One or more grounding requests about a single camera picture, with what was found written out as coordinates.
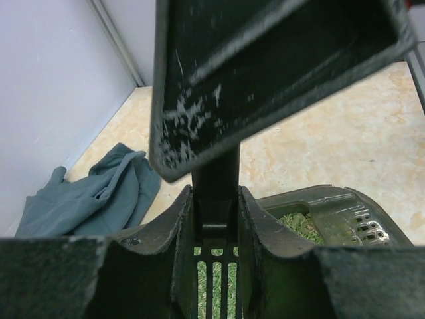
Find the dark green litter box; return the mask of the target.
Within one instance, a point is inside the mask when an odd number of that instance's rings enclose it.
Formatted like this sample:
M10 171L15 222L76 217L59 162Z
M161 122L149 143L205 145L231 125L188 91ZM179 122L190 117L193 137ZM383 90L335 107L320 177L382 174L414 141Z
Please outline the dark green litter box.
M299 214L311 217L327 245L413 245L378 203L349 187L316 185L264 197L257 203L277 219Z

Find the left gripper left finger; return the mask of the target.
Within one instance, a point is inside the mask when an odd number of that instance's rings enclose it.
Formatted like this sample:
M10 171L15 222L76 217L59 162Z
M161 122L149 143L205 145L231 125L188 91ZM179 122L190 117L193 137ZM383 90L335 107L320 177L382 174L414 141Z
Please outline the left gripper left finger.
M184 318L192 192L113 237L1 240L2 318Z

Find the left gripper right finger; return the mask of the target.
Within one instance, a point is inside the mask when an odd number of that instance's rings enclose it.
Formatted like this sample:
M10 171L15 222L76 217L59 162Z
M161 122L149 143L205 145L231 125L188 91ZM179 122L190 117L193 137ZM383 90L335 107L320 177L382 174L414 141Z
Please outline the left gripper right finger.
M240 188L245 318L423 318L424 248L316 244Z

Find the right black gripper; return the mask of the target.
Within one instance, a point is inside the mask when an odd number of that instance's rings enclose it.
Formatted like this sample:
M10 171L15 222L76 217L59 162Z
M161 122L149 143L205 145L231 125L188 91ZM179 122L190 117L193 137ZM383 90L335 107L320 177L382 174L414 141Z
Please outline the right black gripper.
M405 1L158 1L149 160L169 183L400 59Z

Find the black litter scoop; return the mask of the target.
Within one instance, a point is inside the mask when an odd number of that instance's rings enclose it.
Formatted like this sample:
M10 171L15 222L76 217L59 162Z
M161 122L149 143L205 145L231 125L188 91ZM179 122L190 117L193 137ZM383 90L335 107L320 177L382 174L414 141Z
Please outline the black litter scoop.
M191 174L175 242L171 318L241 318L237 213L240 146Z

